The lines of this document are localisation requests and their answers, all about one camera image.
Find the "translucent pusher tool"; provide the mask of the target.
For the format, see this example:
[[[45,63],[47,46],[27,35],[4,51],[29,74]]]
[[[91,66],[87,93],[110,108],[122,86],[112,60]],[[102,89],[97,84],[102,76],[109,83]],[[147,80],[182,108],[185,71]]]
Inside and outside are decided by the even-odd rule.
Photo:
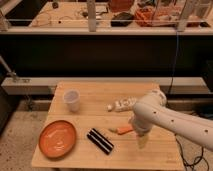
[[[140,149],[144,148],[148,141],[148,135],[144,134],[142,136],[137,137],[137,144]]]

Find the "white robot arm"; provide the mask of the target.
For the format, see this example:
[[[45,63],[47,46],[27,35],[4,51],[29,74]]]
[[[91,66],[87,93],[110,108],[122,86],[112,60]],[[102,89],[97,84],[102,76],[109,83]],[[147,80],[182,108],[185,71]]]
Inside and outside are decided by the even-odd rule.
[[[166,96],[159,89],[138,99],[130,120],[133,130],[143,136],[157,125],[213,151],[213,121],[171,110],[166,103]]]

